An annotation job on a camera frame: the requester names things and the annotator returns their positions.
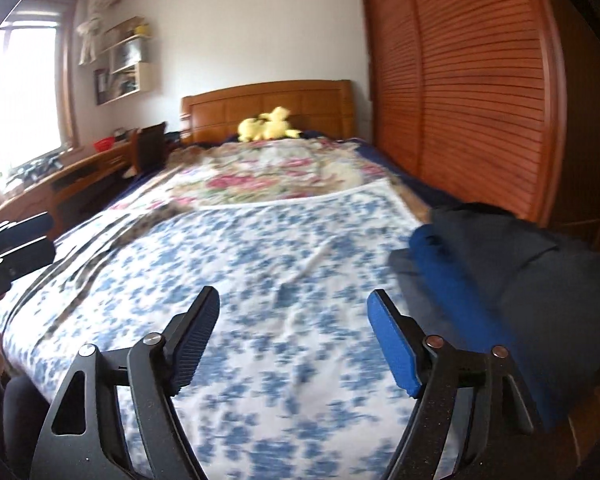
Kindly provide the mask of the black double-breasted coat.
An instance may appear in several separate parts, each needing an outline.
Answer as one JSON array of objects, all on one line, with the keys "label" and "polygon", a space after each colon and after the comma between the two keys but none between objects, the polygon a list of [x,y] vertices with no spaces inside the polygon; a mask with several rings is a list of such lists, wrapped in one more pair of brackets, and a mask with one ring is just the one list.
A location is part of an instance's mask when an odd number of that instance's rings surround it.
[{"label": "black double-breasted coat", "polygon": [[468,273],[554,416],[600,372],[600,252],[486,204],[435,208],[431,228]]}]

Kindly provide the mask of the wooden desk cabinet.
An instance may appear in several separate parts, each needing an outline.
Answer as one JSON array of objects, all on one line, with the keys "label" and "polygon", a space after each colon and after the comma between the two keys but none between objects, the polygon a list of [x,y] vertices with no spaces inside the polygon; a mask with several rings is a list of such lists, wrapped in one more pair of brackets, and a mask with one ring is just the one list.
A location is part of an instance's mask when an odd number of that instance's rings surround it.
[{"label": "wooden desk cabinet", "polygon": [[49,212],[50,236],[58,238],[101,211],[129,182],[123,174],[132,166],[131,144],[86,157],[27,188],[0,206],[0,223]]}]

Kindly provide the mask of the folded navy blue garment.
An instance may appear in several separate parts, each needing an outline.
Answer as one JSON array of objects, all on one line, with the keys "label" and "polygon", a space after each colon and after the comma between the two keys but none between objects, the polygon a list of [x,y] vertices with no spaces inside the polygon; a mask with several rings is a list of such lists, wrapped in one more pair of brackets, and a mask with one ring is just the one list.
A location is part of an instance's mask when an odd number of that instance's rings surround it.
[{"label": "folded navy blue garment", "polygon": [[441,318],[450,324],[447,330],[438,330],[440,335],[462,350],[488,353],[498,344],[506,347],[545,427],[556,427],[564,408],[554,402],[549,389],[542,384],[531,354],[523,349],[522,341],[513,335],[501,315],[486,308],[478,296],[478,287],[460,268],[441,237],[434,234],[432,226],[424,224],[414,230],[408,252],[428,296],[441,310]]}]

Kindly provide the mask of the folded grey garment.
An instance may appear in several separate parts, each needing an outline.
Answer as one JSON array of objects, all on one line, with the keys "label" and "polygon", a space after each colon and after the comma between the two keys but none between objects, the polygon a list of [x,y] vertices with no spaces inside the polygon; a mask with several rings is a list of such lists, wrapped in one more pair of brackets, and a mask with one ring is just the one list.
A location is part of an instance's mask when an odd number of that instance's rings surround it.
[{"label": "folded grey garment", "polygon": [[432,292],[415,266],[408,249],[393,250],[388,265],[396,275],[401,293],[406,301],[408,315],[414,318],[427,335],[442,336],[455,348],[464,347],[454,325],[441,307],[434,301]]}]

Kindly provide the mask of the red bowl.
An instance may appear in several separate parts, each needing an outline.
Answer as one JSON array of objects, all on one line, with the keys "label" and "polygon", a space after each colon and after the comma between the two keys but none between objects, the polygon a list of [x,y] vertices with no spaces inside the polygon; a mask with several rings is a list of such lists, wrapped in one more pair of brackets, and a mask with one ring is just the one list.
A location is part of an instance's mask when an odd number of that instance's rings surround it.
[{"label": "red bowl", "polygon": [[102,138],[94,143],[94,149],[97,153],[103,153],[111,150],[114,147],[114,143],[116,143],[116,139],[113,136],[107,136],[106,138]]}]

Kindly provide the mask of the blue floral bed sheet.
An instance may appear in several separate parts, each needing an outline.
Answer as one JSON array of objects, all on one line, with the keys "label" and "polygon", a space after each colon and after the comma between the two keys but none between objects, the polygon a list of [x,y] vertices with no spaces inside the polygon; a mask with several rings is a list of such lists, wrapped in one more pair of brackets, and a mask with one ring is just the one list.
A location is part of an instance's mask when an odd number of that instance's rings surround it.
[{"label": "blue floral bed sheet", "polygon": [[128,348],[219,292],[219,318],[174,405],[211,479],[378,479],[415,402],[367,318],[419,222],[380,179],[309,198],[107,210],[0,302],[7,362],[53,399],[83,344]]}]

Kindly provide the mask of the window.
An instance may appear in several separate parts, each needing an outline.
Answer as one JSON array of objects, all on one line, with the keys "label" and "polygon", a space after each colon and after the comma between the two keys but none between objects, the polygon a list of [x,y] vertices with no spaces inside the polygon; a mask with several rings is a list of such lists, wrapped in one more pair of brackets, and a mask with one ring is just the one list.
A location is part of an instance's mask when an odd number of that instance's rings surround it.
[{"label": "window", "polygon": [[0,25],[0,182],[79,145],[72,43],[78,0],[21,0]]}]

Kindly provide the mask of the dark wooden chair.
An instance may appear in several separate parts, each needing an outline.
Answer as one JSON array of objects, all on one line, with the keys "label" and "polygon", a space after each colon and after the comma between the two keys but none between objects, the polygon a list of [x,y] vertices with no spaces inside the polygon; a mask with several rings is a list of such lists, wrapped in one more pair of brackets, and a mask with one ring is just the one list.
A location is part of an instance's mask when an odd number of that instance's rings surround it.
[{"label": "dark wooden chair", "polygon": [[137,174],[162,169],[167,157],[166,122],[136,129],[131,134],[132,166]]}]

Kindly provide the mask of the pink floral quilt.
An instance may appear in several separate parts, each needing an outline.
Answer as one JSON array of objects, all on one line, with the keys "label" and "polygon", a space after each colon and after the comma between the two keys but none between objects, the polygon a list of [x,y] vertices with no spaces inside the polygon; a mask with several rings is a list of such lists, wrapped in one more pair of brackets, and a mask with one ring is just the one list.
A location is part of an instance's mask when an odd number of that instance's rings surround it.
[{"label": "pink floral quilt", "polygon": [[114,209],[155,209],[173,203],[183,209],[314,197],[387,179],[422,222],[430,207],[397,174],[372,162],[355,142],[325,136],[217,148],[183,148],[164,169],[114,202]]}]

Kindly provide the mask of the tied white curtain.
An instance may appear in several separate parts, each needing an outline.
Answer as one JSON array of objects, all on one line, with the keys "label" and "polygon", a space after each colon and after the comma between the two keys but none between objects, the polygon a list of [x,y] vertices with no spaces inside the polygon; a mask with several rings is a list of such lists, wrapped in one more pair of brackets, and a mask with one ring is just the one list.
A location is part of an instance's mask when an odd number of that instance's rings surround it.
[{"label": "tied white curtain", "polygon": [[76,33],[82,41],[79,66],[97,61],[102,50],[102,37],[109,9],[118,2],[119,0],[87,0],[86,18],[76,27]]}]

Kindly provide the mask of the yellow plush toy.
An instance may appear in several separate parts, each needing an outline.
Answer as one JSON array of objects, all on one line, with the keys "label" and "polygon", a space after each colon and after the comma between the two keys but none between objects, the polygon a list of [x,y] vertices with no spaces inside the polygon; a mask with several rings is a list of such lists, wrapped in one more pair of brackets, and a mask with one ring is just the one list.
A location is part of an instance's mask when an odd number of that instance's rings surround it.
[{"label": "yellow plush toy", "polygon": [[275,107],[270,113],[245,118],[238,125],[239,142],[259,142],[279,139],[298,139],[301,131],[291,127],[288,118],[290,112],[282,106]]}]

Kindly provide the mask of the wooden headboard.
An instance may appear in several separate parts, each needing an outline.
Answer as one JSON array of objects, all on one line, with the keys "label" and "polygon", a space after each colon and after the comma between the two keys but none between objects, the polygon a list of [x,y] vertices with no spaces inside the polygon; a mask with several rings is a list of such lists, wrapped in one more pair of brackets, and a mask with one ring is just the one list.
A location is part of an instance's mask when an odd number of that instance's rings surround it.
[{"label": "wooden headboard", "polygon": [[356,106],[349,80],[287,80],[245,84],[185,96],[181,100],[181,142],[218,144],[237,132],[239,122],[289,110],[291,126],[345,140],[357,136]]}]

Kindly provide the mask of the wooden louvered wardrobe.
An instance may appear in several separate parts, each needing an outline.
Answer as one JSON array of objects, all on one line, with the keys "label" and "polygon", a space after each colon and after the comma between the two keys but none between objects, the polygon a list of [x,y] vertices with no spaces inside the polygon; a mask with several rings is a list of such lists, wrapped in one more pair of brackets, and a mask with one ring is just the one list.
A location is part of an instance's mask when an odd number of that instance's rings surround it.
[{"label": "wooden louvered wardrobe", "polygon": [[419,180],[593,243],[600,42],[569,0],[364,0],[373,139]]}]

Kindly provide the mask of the white wall shelf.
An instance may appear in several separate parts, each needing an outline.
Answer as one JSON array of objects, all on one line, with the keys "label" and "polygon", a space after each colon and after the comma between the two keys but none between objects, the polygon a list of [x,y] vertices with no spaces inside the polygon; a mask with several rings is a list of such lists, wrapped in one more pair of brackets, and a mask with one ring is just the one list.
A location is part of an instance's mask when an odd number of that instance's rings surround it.
[{"label": "white wall shelf", "polygon": [[133,16],[104,29],[102,50],[94,62],[98,106],[151,90],[150,27],[146,18]]}]

